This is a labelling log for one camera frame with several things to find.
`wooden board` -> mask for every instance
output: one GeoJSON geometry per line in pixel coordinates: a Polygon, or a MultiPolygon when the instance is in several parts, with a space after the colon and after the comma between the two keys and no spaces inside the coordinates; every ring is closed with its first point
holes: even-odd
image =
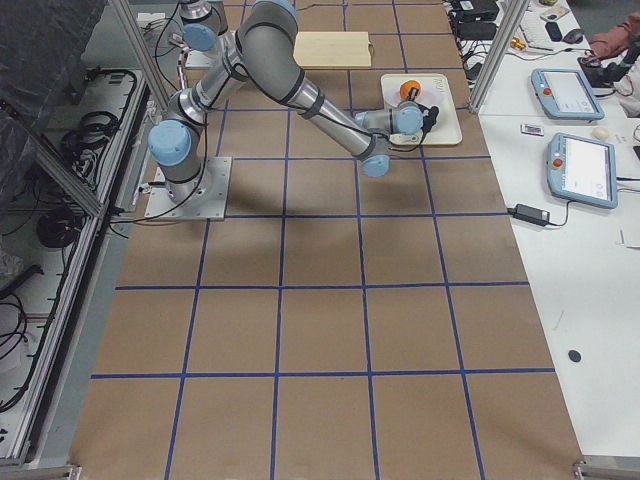
{"type": "Polygon", "coordinates": [[[308,69],[371,68],[367,32],[298,32],[293,57],[308,69]]]}

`metal mounting plate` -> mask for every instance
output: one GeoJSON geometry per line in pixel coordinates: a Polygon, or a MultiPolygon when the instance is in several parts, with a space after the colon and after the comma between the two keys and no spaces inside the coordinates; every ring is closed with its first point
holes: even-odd
{"type": "MultiPolygon", "coordinates": [[[[231,177],[231,157],[208,157],[206,169],[213,179],[213,183],[208,185],[201,196],[195,194],[187,202],[171,211],[175,207],[175,203],[169,197],[167,189],[164,187],[155,187],[149,194],[149,203],[145,211],[145,217],[155,217],[162,215],[154,220],[224,220],[225,210],[227,208],[227,196],[229,193],[229,178],[231,177]]],[[[164,175],[158,168],[154,178],[155,182],[164,182],[164,175]]]]}

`person's arm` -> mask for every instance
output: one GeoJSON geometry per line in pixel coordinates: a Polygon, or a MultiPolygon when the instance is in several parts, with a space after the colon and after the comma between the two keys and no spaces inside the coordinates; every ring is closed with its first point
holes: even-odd
{"type": "Polygon", "coordinates": [[[591,39],[591,49],[600,59],[612,58],[629,47],[629,37],[640,34],[640,11],[625,18],[607,33],[597,33],[591,39]]]}

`tablet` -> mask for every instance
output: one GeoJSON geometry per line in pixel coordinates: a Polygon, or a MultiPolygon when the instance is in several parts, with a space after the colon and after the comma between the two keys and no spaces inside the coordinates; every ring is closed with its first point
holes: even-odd
{"type": "Polygon", "coordinates": [[[609,143],[557,133],[549,144],[547,182],[556,197],[616,208],[615,150],[609,143]]]}
{"type": "Polygon", "coordinates": [[[531,83],[542,109],[549,118],[604,118],[604,111],[581,70],[537,68],[531,72],[531,83]]]}

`blue joint cap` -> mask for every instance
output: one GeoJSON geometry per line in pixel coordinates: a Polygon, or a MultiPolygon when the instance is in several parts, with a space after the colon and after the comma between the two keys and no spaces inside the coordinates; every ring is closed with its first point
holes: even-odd
{"type": "Polygon", "coordinates": [[[356,113],[354,120],[358,125],[360,125],[361,127],[364,127],[364,117],[366,116],[367,116],[367,112],[356,113]]]}
{"type": "Polygon", "coordinates": [[[422,128],[422,112],[418,107],[404,107],[395,115],[395,128],[405,135],[413,135],[422,128]]]}
{"type": "Polygon", "coordinates": [[[260,2],[271,2],[281,6],[287,12],[289,12],[291,16],[294,18],[294,20],[296,21],[296,23],[298,23],[298,12],[296,12],[296,8],[293,5],[291,5],[287,0],[256,0],[255,2],[253,2],[253,6],[255,7],[260,2]]]}
{"type": "Polygon", "coordinates": [[[164,120],[153,127],[147,142],[156,161],[163,167],[179,165],[191,150],[191,135],[177,120],[164,120]]]}
{"type": "Polygon", "coordinates": [[[194,50],[208,52],[214,47],[218,37],[209,27],[189,23],[182,29],[182,39],[194,50]]]}
{"type": "Polygon", "coordinates": [[[367,177],[377,178],[389,171],[389,155],[374,155],[362,162],[362,171],[367,177]]]}

